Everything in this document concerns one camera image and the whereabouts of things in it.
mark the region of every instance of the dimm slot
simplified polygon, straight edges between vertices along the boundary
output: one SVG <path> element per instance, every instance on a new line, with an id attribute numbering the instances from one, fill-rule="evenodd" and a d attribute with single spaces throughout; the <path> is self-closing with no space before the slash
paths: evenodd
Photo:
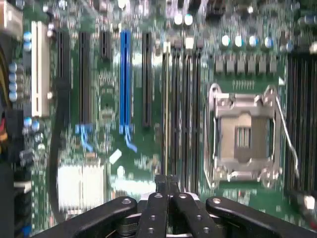
<path id="1" fill-rule="evenodd" d="M 90 124 L 90 33 L 79 32 L 79 118 Z"/>
<path id="2" fill-rule="evenodd" d="M 192 181 L 191 192 L 198 191 L 199 182 L 199 138 L 200 138 L 200 84 L 201 49 L 197 48 L 193 58 L 193 123 L 192 123 Z"/>
<path id="3" fill-rule="evenodd" d="M 56 88 L 58 95 L 63 94 L 65 99 L 64 112 L 64 128 L 67 128 L 70 123 L 70 90 L 71 90 L 71 75 L 70 75 L 70 37 L 65 31 L 58 31 L 57 37 L 57 81 Z"/>
<path id="4" fill-rule="evenodd" d="M 169 129 L 168 129 L 168 115 L 169 115 L 169 47 L 165 47 L 165 52 L 163 54 L 162 60 L 162 118 L 161 118 L 161 134 L 162 134 L 162 141 L 161 141 L 161 174 L 167 175 L 168 174 L 168 149 L 169 149 Z"/>
<path id="5" fill-rule="evenodd" d="M 181 166 L 182 187 L 190 191 L 188 187 L 189 177 L 191 176 L 191 158 L 190 158 L 190 106 L 191 106 L 191 71 L 193 67 L 192 50 L 186 50 L 183 62 L 183 88 L 182 88 L 182 155 Z"/>
<path id="6" fill-rule="evenodd" d="M 171 172 L 176 174 L 176 162 L 179 159 L 179 101 L 180 101 L 180 48 L 172 48 L 172 99 L 171 99 Z"/>
<path id="7" fill-rule="evenodd" d="M 152 34 L 142 34 L 142 126 L 150 127 L 152 123 Z"/>
<path id="8" fill-rule="evenodd" d="M 124 133 L 125 126 L 130 126 L 130 45 L 131 33 L 129 31 L 122 31 L 120 33 L 121 57 L 120 57 L 120 121 L 119 133 Z"/>

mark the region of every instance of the ram slot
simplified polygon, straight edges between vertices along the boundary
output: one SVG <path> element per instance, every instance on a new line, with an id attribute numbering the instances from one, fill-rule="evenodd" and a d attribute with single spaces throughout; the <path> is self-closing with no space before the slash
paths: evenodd
<path id="1" fill-rule="evenodd" d="M 150 127 L 152 121 L 152 35 L 144 32 L 142 35 L 142 126 Z"/>
<path id="2" fill-rule="evenodd" d="M 170 46 L 168 43 L 164 45 L 164 53 L 162 60 L 162 141 L 161 141 L 161 174 L 168 174 L 168 149 L 169 149 L 169 56 Z"/>
<path id="3" fill-rule="evenodd" d="M 292 152 L 285 150 L 285 188 L 317 189 L 317 57 L 309 54 L 288 55 L 287 128 L 299 157 L 299 179 L 294 175 Z"/>
<path id="4" fill-rule="evenodd" d="M 64 128 L 70 123 L 70 37 L 68 32 L 58 31 L 57 37 L 57 90 L 65 100 Z"/>
<path id="5" fill-rule="evenodd" d="M 79 32 L 79 120 L 90 124 L 90 33 Z"/>
<path id="6" fill-rule="evenodd" d="M 172 99 L 171 99 L 171 172 L 176 174 L 176 162 L 179 159 L 179 100 L 180 100 L 180 48 L 172 48 Z"/>
<path id="7" fill-rule="evenodd" d="M 183 61 L 183 88 L 182 88 L 182 149 L 181 149 L 181 167 L 182 187 L 190 191 L 189 177 L 191 177 L 191 158 L 190 158 L 190 107 L 191 107 L 191 82 L 193 68 L 192 50 L 185 50 Z"/>
<path id="8" fill-rule="evenodd" d="M 196 49 L 193 59 L 193 123 L 192 123 L 192 181 L 191 192 L 198 192 L 199 182 L 199 131 L 200 131 L 200 83 L 201 49 Z"/>
<path id="9" fill-rule="evenodd" d="M 130 126 L 130 45 L 131 33 L 129 31 L 122 31 L 120 34 L 121 57 L 120 57 L 120 122 L 119 133 L 124 133 L 125 126 Z"/>

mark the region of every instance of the electrolytic capacitor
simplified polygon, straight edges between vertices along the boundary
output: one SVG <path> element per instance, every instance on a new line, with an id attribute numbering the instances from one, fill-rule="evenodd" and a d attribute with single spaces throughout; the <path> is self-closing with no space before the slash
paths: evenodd
<path id="1" fill-rule="evenodd" d="M 12 62 L 9 64 L 9 71 L 11 73 L 24 73 L 24 67 L 20 63 Z"/>
<path id="2" fill-rule="evenodd" d="M 11 83 L 21 83 L 23 82 L 23 75 L 16 73 L 9 73 L 9 81 Z"/>
<path id="3" fill-rule="evenodd" d="M 26 42 L 30 42 L 32 39 L 32 33 L 27 31 L 23 33 L 23 40 Z"/>
<path id="4" fill-rule="evenodd" d="M 230 45 L 230 38 L 228 35 L 224 35 L 222 38 L 221 38 L 221 43 L 220 43 L 220 47 L 222 49 L 227 49 Z"/>
<path id="5" fill-rule="evenodd" d="M 184 23 L 186 26 L 191 26 L 193 24 L 193 16 L 191 14 L 186 14 L 184 16 Z"/>
<path id="6" fill-rule="evenodd" d="M 28 150 L 23 150 L 19 154 L 20 157 L 20 165 L 25 167 L 25 166 L 31 166 L 34 163 L 34 150 L 33 149 L 28 149 Z"/>
<path id="7" fill-rule="evenodd" d="M 23 120 L 23 125 L 24 127 L 31 127 L 32 125 L 32 118 L 27 117 Z"/>
<path id="8" fill-rule="evenodd" d="M 249 37 L 249 48 L 254 49 L 258 45 L 258 39 L 256 36 L 250 36 Z"/>
<path id="9" fill-rule="evenodd" d="M 22 135 L 27 136 L 27 135 L 33 135 L 34 131 L 32 130 L 31 126 L 28 127 L 23 127 L 22 128 Z"/>
<path id="10" fill-rule="evenodd" d="M 16 91 L 23 91 L 23 84 L 22 83 L 9 83 L 9 90 L 11 92 L 16 92 Z"/>
<path id="11" fill-rule="evenodd" d="M 183 23 L 183 15 L 181 13 L 177 13 L 174 16 L 174 24 L 176 26 L 180 26 Z"/>
<path id="12" fill-rule="evenodd" d="M 44 123 L 42 121 L 35 120 L 32 122 L 31 128 L 34 132 L 43 132 Z"/>
<path id="13" fill-rule="evenodd" d="M 236 50 L 240 49 L 243 46 L 243 40 L 242 40 L 242 36 L 236 36 L 234 38 L 234 48 Z"/>
<path id="14" fill-rule="evenodd" d="M 263 47 L 265 50 L 271 50 L 273 48 L 273 39 L 271 37 L 266 37 L 264 39 Z"/>
<path id="15" fill-rule="evenodd" d="M 32 43 L 31 42 L 24 42 L 23 43 L 23 49 L 26 52 L 30 52 L 32 49 Z"/>
<path id="16" fill-rule="evenodd" d="M 49 16 L 50 21 L 52 21 L 54 19 L 54 13 L 53 13 L 53 9 L 51 7 L 44 5 L 43 12 Z"/>
<path id="17" fill-rule="evenodd" d="M 11 102 L 16 102 L 24 98 L 23 93 L 21 92 L 9 92 L 9 99 Z"/>

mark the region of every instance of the capacitor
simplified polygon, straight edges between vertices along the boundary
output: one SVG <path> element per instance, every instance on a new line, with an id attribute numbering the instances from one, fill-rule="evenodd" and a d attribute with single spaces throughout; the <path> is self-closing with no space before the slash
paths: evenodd
<path id="1" fill-rule="evenodd" d="M 19 154 L 20 157 L 20 165 L 25 167 L 25 166 L 31 166 L 34 163 L 34 150 L 33 149 L 28 149 L 28 150 L 23 150 Z"/>
<path id="2" fill-rule="evenodd" d="M 266 50 L 270 50 L 273 48 L 273 39 L 271 37 L 266 37 L 264 39 L 264 45 L 263 45 L 264 49 Z"/>
<path id="3" fill-rule="evenodd" d="M 42 121 L 35 120 L 32 122 L 31 128 L 34 132 L 43 132 L 44 123 Z"/>
<path id="4" fill-rule="evenodd" d="M 22 74 L 16 74 L 16 73 L 9 73 L 9 81 L 11 83 L 21 83 L 23 82 L 23 75 Z"/>
<path id="5" fill-rule="evenodd" d="M 224 36 L 221 38 L 220 47 L 223 48 L 223 49 L 226 49 L 226 48 L 228 48 L 229 45 L 230 45 L 230 38 L 229 38 L 228 35 L 224 35 Z"/>
<path id="6" fill-rule="evenodd" d="M 183 15 L 181 13 L 177 13 L 174 16 L 174 24 L 176 26 L 180 26 L 183 23 Z"/>
<path id="7" fill-rule="evenodd" d="M 50 21 L 52 21 L 54 19 L 54 13 L 53 13 L 53 9 L 51 7 L 44 5 L 43 12 L 49 16 Z"/>
<path id="8" fill-rule="evenodd" d="M 56 36 L 55 25 L 54 23 L 51 22 L 48 24 L 47 37 L 54 38 L 55 36 Z"/>
<path id="9" fill-rule="evenodd" d="M 20 92 L 9 92 L 9 99 L 11 102 L 16 102 L 18 100 L 22 100 L 24 97 L 23 93 Z"/>
<path id="10" fill-rule="evenodd" d="M 24 73 L 24 67 L 20 63 L 12 62 L 9 64 L 9 71 L 11 73 Z"/>
<path id="11" fill-rule="evenodd" d="M 31 42 L 24 42 L 24 43 L 23 43 L 23 49 L 24 49 L 26 52 L 30 52 L 31 49 L 32 49 L 32 43 L 31 43 Z"/>
<path id="12" fill-rule="evenodd" d="M 184 16 L 184 23 L 186 26 L 191 26 L 193 24 L 193 16 L 191 14 L 186 14 Z"/>
<path id="13" fill-rule="evenodd" d="M 118 0 L 118 7 L 123 10 L 126 5 L 126 0 Z"/>
<path id="14" fill-rule="evenodd" d="M 45 144 L 43 144 L 43 143 L 38 144 L 38 150 L 39 151 L 45 151 Z"/>
<path id="15" fill-rule="evenodd" d="M 26 136 L 31 134 L 34 134 L 34 131 L 32 130 L 31 126 L 22 128 L 22 135 Z"/>
<path id="16" fill-rule="evenodd" d="M 23 125 L 24 127 L 31 127 L 32 125 L 32 118 L 27 117 L 23 120 Z"/>
<path id="17" fill-rule="evenodd" d="M 252 49 L 254 49 L 258 45 L 258 39 L 256 36 L 250 36 L 249 37 L 249 44 L 248 46 Z"/>
<path id="18" fill-rule="evenodd" d="M 32 40 L 32 33 L 27 31 L 27 32 L 24 32 L 23 34 L 23 40 L 26 41 L 26 42 L 29 42 Z"/>
<path id="19" fill-rule="evenodd" d="M 234 47 L 235 49 L 240 49 L 243 45 L 243 40 L 242 40 L 242 36 L 236 36 L 234 38 Z"/>
<path id="20" fill-rule="evenodd" d="M 23 84 L 22 83 L 9 83 L 9 90 L 11 92 L 23 91 Z"/>

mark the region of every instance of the white pci slot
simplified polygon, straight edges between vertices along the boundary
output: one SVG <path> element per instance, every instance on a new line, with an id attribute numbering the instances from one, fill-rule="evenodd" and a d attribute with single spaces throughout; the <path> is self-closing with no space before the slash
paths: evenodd
<path id="1" fill-rule="evenodd" d="M 47 26 L 42 22 L 32 21 L 32 74 L 31 101 L 33 117 L 50 115 L 50 40 Z"/>

